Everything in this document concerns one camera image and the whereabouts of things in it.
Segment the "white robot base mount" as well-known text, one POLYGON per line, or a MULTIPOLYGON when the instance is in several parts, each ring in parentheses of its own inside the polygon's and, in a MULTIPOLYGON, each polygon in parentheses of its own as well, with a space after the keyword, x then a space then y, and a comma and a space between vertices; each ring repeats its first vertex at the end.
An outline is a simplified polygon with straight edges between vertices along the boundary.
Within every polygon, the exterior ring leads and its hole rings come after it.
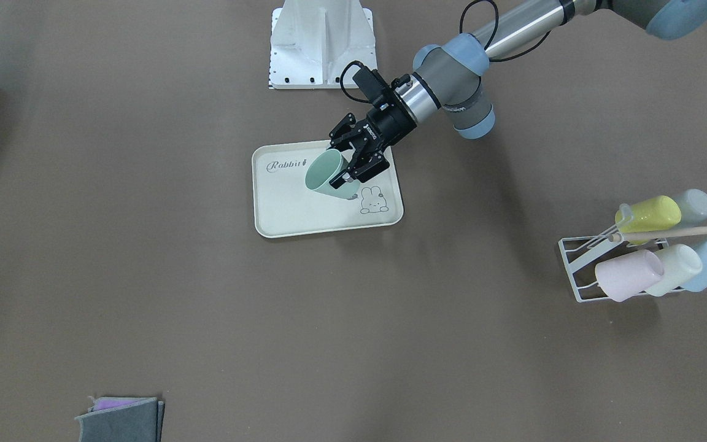
POLYGON ((355 87, 351 61, 377 68, 373 12, 359 1, 286 1, 271 14, 269 87, 355 87))

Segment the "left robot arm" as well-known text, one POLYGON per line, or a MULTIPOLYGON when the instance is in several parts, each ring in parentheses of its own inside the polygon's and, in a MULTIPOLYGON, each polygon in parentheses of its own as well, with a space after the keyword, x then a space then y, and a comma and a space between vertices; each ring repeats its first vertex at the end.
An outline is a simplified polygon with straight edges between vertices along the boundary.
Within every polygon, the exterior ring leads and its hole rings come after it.
POLYGON ((385 150, 394 146, 438 109, 463 137, 483 137, 493 129, 494 106, 483 76, 493 63, 510 61, 538 48, 550 32, 577 16, 609 9, 651 36, 673 40, 707 21, 707 1, 526 1, 474 33, 444 45, 427 45, 415 54, 412 72, 390 83, 361 61, 354 83, 371 110, 362 120, 348 114, 330 132, 330 148, 353 154, 326 182, 339 188, 367 182, 389 168, 385 150))

